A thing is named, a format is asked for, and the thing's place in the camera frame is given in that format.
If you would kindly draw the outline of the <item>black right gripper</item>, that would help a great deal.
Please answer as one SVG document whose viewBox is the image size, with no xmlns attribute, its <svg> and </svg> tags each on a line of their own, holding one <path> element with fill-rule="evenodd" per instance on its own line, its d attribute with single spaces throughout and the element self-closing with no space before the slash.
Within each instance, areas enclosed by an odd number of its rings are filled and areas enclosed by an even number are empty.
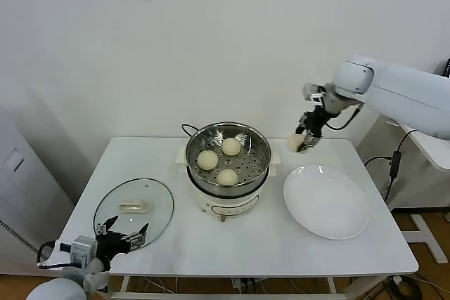
<svg viewBox="0 0 450 300">
<path fill-rule="evenodd" d="M 322 128 L 333 118 L 323 107 L 316 106 L 312 111 L 305 112 L 299 120 L 295 133 L 299 135 L 298 152 L 305 152 L 313 148 L 322 137 Z"/>
</svg>

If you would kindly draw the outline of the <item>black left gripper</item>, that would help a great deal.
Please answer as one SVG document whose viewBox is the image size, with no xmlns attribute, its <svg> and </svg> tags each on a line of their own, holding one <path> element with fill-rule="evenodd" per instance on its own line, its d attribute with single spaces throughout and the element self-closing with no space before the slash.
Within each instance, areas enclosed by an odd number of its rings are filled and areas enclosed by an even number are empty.
<svg viewBox="0 0 450 300">
<path fill-rule="evenodd" d="M 116 255 L 128 254 L 130 248 L 141 248 L 146 241 L 149 223 L 146 223 L 139 231 L 126 236 L 125 234 L 109 231 L 117 219 L 118 215 L 96 225 L 96 258 L 102 262 L 104 267 L 111 267 L 111 261 Z"/>
</svg>

